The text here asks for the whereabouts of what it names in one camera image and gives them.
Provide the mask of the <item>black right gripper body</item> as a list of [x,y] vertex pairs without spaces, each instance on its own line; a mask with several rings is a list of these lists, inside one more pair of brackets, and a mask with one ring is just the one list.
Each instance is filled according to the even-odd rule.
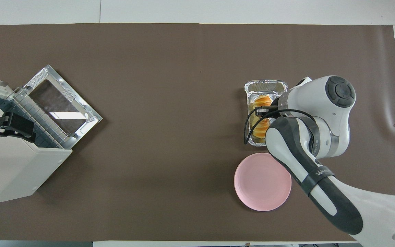
[[289,92],[284,92],[283,94],[281,94],[280,97],[273,100],[271,106],[275,106],[276,109],[278,110],[289,109],[287,103],[288,96],[289,96]]

